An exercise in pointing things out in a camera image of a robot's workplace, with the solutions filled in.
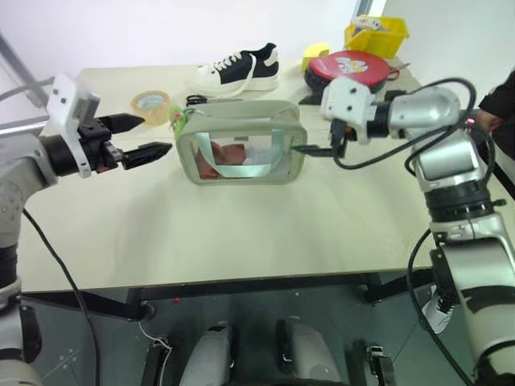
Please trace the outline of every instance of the green tag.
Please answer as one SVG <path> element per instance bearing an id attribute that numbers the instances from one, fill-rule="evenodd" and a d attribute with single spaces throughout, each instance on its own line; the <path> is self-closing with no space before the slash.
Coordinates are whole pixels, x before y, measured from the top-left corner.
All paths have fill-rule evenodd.
<path id="1" fill-rule="evenodd" d="M 183 109 L 179 105 L 171 105 L 168 112 L 170 114 L 171 128 L 174 132 L 175 138 L 177 138 L 183 131 L 184 126 L 186 125 L 186 115 L 184 114 Z"/>

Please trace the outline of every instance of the sneaker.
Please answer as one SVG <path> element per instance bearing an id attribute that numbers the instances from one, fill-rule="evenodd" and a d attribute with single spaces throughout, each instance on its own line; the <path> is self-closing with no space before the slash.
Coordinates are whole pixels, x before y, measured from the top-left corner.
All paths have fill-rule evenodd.
<path id="1" fill-rule="evenodd" d="M 436 293 L 436 285 L 431 287 L 431 300 L 422 308 L 429 325 L 436 334 L 441 333 L 451 321 L 455 303 Z"/>
<path id="2" fill-rule="evenodd" d="M 278 86 L 279 62 L 275 44 L 258 51 L 234 52 L 220 62 L 196 70 L 193 88 L 207 97 L 234 97 L 245 90 Z"/>

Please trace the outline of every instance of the shoelace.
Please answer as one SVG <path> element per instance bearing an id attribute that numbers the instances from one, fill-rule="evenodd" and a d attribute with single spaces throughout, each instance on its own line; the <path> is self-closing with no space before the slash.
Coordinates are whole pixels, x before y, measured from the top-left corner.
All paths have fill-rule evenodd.
<path id="1" fill-rule="evenodd" d="M 249 85 L 250 81 L 252 80 L 252 75 L 254 74 L 254 69 L 256 68 L 256 57 L 252 54 L 250 55 L 250 59 L 252 59 L 252 65 L 250 66 L 250 71 L 247 74 L 247 77 L 245 78 L 245 81 L 241 84 L 241 86 L 234 90 L 233 92 L 228 92 L 224 95 L 219 95 L 217 97 L 219 98 L 231 98 L 238 94 L 241 94 L 245 91 L 247 86 Z M 232 55 L 229 55 L 227 58 L 221 60 L 220 62 L 216 62 L 212 65 L 214 69 L 217 71 L 220 71 L 222 68 L 227 68 L 228 66 L 232 66 L 233 63 L 235 63 L 237 60 L 241 59 L 241 53 L 240 52 L 234 52 Z"/>
<path id="2" fill-rule="evenodd" d="M 236 63 L 240 59 L 241 59 L 241 52 L 234 52 L 233 54 L 227 56 L 226 58 L 222 59 L 221 61 L 213 63 L 212 66 L 215 70 L 221 71 L 221 70 L 225 70 L 227 67 L 232 66 L 233 63 Z"/>
<path id="3" fill-rule="evenodd" d="M 452 300 L 445 298 L 444 296 L 439 297 L 438 310 L 440 312 L 443 312 L 444 314 L 448 314 L 449 312 L 451 312 L 454 309 L 454 306 L 455 306 L 455 303 Z"/>

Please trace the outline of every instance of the black scissors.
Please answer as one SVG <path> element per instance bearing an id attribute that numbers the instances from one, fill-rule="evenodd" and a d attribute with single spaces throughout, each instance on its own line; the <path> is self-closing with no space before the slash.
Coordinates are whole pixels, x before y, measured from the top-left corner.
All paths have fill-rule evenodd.
<path id="1" fill-rule="evenodd" d="M 191 105 L 202 105 L 204 103 L 215 103 L 215 102 L 235 102 L 235 101 L 241 101 L 241 99 L 210 99 L 207 98 L 204 95 L 188 95 L 186 96 L 186 107 Z"/>

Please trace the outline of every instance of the white table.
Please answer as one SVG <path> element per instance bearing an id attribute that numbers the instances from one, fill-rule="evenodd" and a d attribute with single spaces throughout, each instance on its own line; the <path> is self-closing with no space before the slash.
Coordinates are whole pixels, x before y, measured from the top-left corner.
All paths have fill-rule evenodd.
<path id="1" fill-rule="evenodd" d="M 101 96 L 98 116 L 131 113 L 140 92 L 162 90 L 184 103 L 195 66 L 91 68 L 80 78 Z M 409 71 L 387 88 L 418 86 Z M 297 102 L 309 90 L 299 66 L 283 66 L 272 92 L 244 98 Z M 318 106 L 301 106 L 309 143 L 328 143 L 329 122 Z M 167 125 L 140 125 L 114 137 L 130 150 L 152 141 L 173 142 Z M 347 163 L 398 146 L 375 139 L 351 143 Z M 143 287 L 235 279 L 311 276 L 404 269 L 428 227 L 422 192 L 403 167 L 408 152 L 361 170 L 339 169 L 331 159 L 306 158 L 299 178 L 279 186 L 199 187 L 182 171 L 173 149 L 161 160 L 82 180 L 76 175 L 32 197 L 27 208 L 65 260 L 81 289 Z M 492 197 L 515 235 L 515 205 L 492 178 Z M 429 266 L 426 243 L 417 266 Z M 24 291 L 69 290 L 69 285 L 26 221 L 19 242 Z"/>

